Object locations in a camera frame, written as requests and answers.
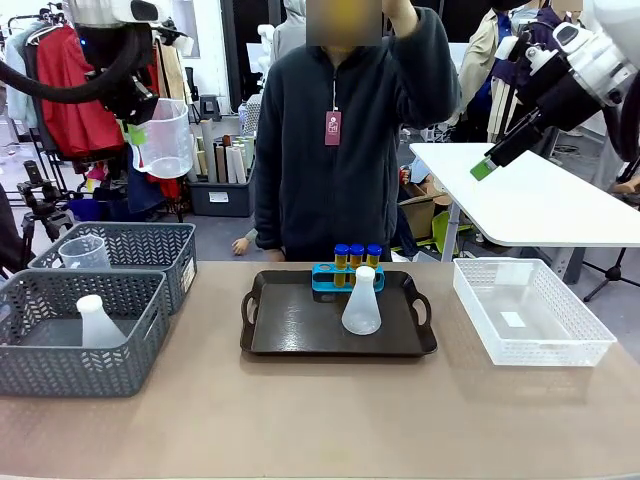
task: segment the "gray basket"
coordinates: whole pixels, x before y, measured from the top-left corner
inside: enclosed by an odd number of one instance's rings
[[[167,302],[173,315],[180,310],[198,271],[195,229],[190,223],[80,223],[29,263],[29,268],[62,266],[60,247],[93,234],[104,239],[112,268],[154,269],[167,275]]]
[[[166,276],[139,270],[25,270],[0,288],[0,395],[130,397],[169,330]],[[82,348],[76,302],[102,297],[127,336],[117,348]]]

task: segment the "cardboard box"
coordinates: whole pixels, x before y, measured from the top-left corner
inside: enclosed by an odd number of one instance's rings
[[[409,227],[413,238],[431,238],[431,221],[436,210],[434,199],[441,197],[442,193],[427,194],[424,190],[414,184],[405,185],[404,188],[412,198],[401,202],[400,208],[407,216]]]

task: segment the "blue test tube rack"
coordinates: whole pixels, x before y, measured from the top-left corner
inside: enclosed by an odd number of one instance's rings
[[[333,276],[335,274],[355,275],[356,271],[348,266],[346,270],[338,270],[335,263],[321,263],[313,266],[311,271],[311,288],[314,292],[319,293],[351,293],[353,292],[353,286],[349,282],[349,278],[346,280],[346,284],[342,288],[338,288],[333,283]],[[331,278],[331,281],[323,282],[318,280],[321,275],[327,275]],[[384,270],[381,266],[376,269],[376,281],[373,284],[373,289],[376,293],[381,292],[384,289]]]

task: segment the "jacket zipper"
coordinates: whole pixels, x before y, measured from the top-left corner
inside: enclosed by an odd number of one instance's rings
[[[333,112],[337,112],[338,111],[338,106],[336,104],[336,83],[338,81],[338,69],[334,68],[333,69],[333,99],[332,99],[332,106],[331,106],[331,111]],[[330,152],[331,152],[331,179],[332,182],[335,184],[336,181],[336,164],[338,162],[338,147],[329,147],[330,148]],[[331,188],[331,203],[333,208],[331,209],[331,227],[332,227],[332,232],[331,232],[331,236],[333,237],[333,240],[337,241],[337,239],[335,238],[335,224],[336,224],[336,195],[335,195],[335,189]]]

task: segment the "white bottle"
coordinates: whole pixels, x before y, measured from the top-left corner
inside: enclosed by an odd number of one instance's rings
[[[82,346],[85,348],[115,348],[126,342],[118,326],[102,308],[98,295],[82,297],[76,303],[82,315]]]
[[[373,282],[376,271],[371,267],[356,270],[356,286],[342,314],[342,325],[356,335],[371,335],[382,325]]]

